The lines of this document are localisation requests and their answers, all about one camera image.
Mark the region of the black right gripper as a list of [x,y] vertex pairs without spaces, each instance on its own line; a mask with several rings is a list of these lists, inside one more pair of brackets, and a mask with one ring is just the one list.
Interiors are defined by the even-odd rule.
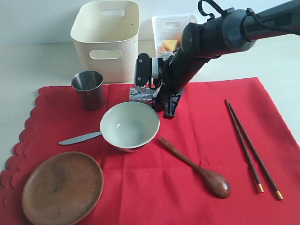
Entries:
[[174,72],[170,71],[169,65],[172,63],[174,53],[163,53],[161,57],[156,58],[158,65],[158,78],[153,78],[155,92],[152,99],[152,107],[156,112],[164,111],[163,118],[173,119],[175,111],[179,104],[183,87],[178,88],[178,81]]

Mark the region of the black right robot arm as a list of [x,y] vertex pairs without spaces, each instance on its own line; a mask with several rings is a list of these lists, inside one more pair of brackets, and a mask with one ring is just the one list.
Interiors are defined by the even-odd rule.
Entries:
[[186,84],[211,59],[225,54],[245,52],[257,40],[286,34],[300,33],[300,2],[291,0],[255,13],[251,8],[223,10],[215,1],[210,4],[220,17],[205,13],[202,1],[198,2],[201,15],[208,16],[206,23],[190,22],[181,35],[181,46],[174,53],[164,53],[158,60],[159,92],[153,107],[163,111],[163,117],[172,119]]

